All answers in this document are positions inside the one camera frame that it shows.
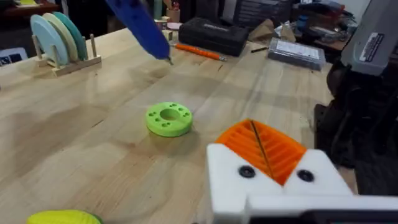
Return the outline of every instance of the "orange 3d printed part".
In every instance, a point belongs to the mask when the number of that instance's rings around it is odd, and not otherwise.
[[[285,134],[250,119],[230,127],[216,143],[224,144],[280,185],[306,150]]]

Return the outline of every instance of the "black tool case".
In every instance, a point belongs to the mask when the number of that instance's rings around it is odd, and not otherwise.
[[[245,28],[221,26],[202,18],[191,19],[178,31],[181,43],[236,57],[246,45],[248,35]]]

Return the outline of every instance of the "green 3d printed part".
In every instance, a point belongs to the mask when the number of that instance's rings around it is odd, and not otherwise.
[[[147,110],[146,122],[148,129],[153,133],[176,137],[191,130],[192,114],[188,108],[178,103],[159,103]]]

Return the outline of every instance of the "orange marker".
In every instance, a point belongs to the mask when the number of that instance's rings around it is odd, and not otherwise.
[[[175,47],[176,49],[186,50],[186,51],[198,54],[198,55],[202,55],[202,56],[205,56],[205,57],[208,57],[208,58],[212,58],[212,59],[215,59],[215,60],[221,60],[221,61],[226,62],[226,57],[224,57],[222,55],[219,55],[219,54],[216,54],[216,53],[213,53],[213,52],[207,52],[205,50],[200,50],[200,49],[198,49],[196,47],[192,47],[192,46],[185,45],[185,44],[171,44],[171,45],[173,47]]]

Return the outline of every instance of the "yellow object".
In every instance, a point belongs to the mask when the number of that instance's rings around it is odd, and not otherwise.
[[[44,211],[31,215],[27,224],[102,224],[97,216],[79,210]]]
[[[21,5],[37,5],[34,0],[20,0],[19,3]]]

